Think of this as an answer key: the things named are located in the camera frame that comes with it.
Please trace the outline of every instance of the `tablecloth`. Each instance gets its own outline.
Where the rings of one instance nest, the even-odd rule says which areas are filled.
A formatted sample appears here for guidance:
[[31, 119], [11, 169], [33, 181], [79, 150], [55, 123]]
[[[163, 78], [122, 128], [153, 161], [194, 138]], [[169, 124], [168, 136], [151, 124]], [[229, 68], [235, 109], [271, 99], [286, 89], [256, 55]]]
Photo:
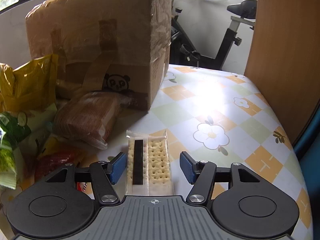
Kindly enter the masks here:
[[[313, 239], [310, 203], [299, 162], [276, 115], [247, 77], [170, 65], [151, 109], [123, 111], [109, 138], [108, 149], [86, 146], [91, 154], [81, 165], [110, 160], [121, 151], [127, 152], [127, 129], [155, 136], [167, 131], [176, 195], [185, 198], [192, 187], [179, 166], [181, 151], [187, 151], [197, 161], [214, 162], [218, 167], [242, 163], [297, 202], [300, 216], [292, 237]], [[32, 179], [1, 197], [3, 211], [9, 199], [31, 183]], [[125, 175], [116, 185], [120, 198], [124, 185]], [[212, 198], [227, 189], [227, 183], [216, 183]], [[90, 185], [86, 193], [93, 197]]]

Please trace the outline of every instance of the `wooden panel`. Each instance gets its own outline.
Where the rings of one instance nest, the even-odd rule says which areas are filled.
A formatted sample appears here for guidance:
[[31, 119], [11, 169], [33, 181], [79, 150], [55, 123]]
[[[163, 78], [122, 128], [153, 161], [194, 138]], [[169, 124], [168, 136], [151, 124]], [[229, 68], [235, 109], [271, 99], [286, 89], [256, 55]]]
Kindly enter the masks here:
[[258, 0], [244, 74], [295, 143], [320, 97], [320, 0]]

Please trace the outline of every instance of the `black stripe label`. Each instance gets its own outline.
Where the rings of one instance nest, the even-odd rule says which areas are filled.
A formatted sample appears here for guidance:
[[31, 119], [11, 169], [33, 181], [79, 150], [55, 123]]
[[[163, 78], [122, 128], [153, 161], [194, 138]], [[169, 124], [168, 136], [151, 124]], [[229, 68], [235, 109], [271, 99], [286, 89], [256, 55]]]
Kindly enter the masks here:
[[133, 185], [143, 185], [143, 140], [134, 141]]

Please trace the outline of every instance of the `black saddle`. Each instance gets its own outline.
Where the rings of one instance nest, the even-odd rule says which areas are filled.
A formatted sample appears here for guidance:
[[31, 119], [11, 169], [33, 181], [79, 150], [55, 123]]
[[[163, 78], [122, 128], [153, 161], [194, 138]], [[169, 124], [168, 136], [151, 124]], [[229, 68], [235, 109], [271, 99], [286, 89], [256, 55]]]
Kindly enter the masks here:
[[255, 19], [257, 0], [244, 0], [241, 3], [231, 4], [227, 7], [227, 10], [242, 18]]

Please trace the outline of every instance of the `large brown box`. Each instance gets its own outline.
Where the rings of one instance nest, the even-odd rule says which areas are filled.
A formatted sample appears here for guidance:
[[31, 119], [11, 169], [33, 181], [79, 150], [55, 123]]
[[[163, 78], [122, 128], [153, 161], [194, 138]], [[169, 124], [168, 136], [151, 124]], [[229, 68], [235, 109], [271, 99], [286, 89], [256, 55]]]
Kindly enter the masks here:
[[47, 0], [26, 26], [32, 58], [59, 55], [57, 96], [108, 88], [150, 108], [169, 64], [171, 0]]

